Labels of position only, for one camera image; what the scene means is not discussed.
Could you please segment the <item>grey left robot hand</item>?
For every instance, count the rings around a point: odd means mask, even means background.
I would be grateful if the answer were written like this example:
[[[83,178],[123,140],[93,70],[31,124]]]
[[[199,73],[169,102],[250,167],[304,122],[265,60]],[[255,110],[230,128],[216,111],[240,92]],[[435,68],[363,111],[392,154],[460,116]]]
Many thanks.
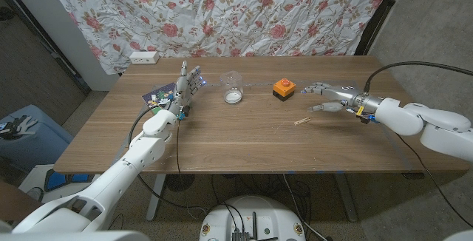
[[[190,106],[193,96],[206,85],[200,73],[200,66],[188,71],[187,61],[183,61],[168,111],[178,115],[185,107]]]

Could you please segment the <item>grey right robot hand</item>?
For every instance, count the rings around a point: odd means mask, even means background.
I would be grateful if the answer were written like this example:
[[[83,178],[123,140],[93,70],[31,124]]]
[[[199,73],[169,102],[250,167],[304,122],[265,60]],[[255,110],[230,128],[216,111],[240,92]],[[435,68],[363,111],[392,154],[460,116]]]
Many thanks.
[[[324,96],[329,102],[321,103],[308,108],[308,112],[338,112],[343,108],[355,108],[359,107],[359,103],[356,98],[361,92],[352,86],[332,86],[323,82],[315,82],[310,86],[306,86],[302,91],[302,94],[317,94]]]

